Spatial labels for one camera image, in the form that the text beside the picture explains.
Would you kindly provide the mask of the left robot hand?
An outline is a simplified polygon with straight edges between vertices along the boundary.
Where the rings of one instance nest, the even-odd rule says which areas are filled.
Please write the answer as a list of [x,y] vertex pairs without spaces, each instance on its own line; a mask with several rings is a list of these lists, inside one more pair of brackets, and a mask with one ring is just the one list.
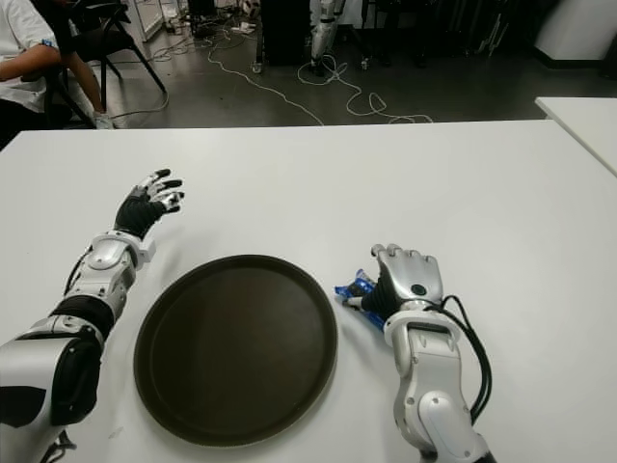
[[121,203],[114,231],[144,239],[150,228],[164,215],[180,211],[185,194],[181,179],[172,179],[170,169],[150,174],[137,183]]

